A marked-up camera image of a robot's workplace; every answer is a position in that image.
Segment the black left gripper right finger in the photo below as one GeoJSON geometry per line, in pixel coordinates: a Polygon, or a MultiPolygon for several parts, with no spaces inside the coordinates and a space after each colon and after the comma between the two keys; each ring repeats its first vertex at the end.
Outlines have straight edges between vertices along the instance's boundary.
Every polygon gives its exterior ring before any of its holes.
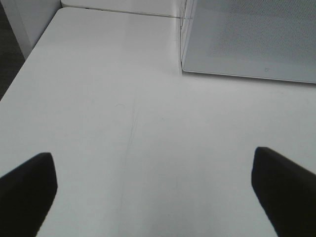
{"type": "Polygon", "coordinates": [[[268,147],[258,147],[251,185],[279,237],[316,235],[314,173],[268,147]]]}

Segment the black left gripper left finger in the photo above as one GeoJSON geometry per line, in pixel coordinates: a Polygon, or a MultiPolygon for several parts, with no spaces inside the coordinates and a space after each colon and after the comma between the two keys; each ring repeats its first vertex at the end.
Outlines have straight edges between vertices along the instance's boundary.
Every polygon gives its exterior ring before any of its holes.
{"type": "Polygon", "coordinates": [[[51,153],[39,153],[0,178],[0,235],[35,237],[58,189],[51,153]]]}

